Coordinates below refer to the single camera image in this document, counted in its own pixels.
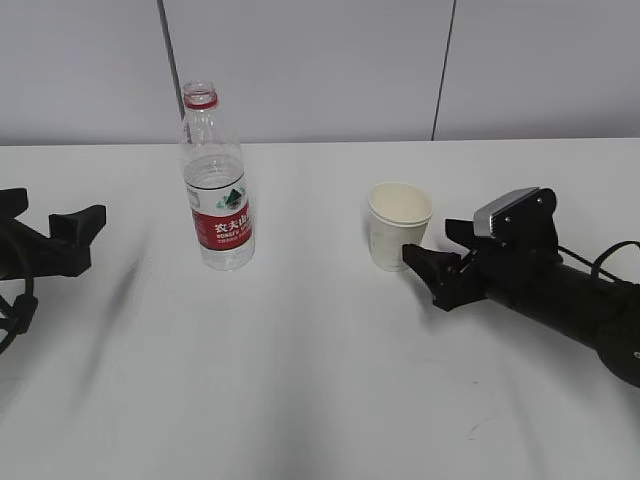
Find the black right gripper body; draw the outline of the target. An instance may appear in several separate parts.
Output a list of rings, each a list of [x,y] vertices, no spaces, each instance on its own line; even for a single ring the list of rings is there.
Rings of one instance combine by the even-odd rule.
[[[503,303],[550,303],[557,299],[553,273],[562,263],[558,237],[544,234],[511,241],[463,237],[470,250],[459,274],[459,301],[486,298]]]

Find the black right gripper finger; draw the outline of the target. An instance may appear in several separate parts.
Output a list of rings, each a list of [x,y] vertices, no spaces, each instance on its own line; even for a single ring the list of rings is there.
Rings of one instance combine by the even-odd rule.
[[[475,235],[473,222],[470,220],[446,219],[445,235],[467,250],[477,250],[481,246],[481,239]]]
[[[471,253],[461,256],[405,244],[402,260],[428,287],[436,307],[455,309],[481,300],[481,280]]]

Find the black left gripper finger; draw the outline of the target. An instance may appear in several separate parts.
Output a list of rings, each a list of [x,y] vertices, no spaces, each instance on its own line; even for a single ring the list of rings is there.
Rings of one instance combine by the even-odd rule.
[[[16,218],[27,210],[27,190],[24,187],[0,190],[0,216]]]
[[[78,277],[91,267],[91,244],[106,226],[106,206],[92,205],[49,216],[50,241],[57,245],[53,275]]]

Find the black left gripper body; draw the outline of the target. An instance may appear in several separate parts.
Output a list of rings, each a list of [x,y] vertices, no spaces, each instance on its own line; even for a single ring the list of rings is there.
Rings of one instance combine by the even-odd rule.
[[[1,221],[1,266],[6,279],[54,276],[49,239],[30,227],[6,219]]]

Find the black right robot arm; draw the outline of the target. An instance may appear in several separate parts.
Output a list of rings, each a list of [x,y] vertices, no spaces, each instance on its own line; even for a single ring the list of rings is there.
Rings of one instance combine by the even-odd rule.
[[[639,286],[601,278],[605,251],[589,272],[563,262],[552,221],[494,237],[449,219],[447,236],[466,255],[402,247],[404,263],[426,284],[433,304],[451,311],[492,300],[593,349],[616,377],[639,384]]]

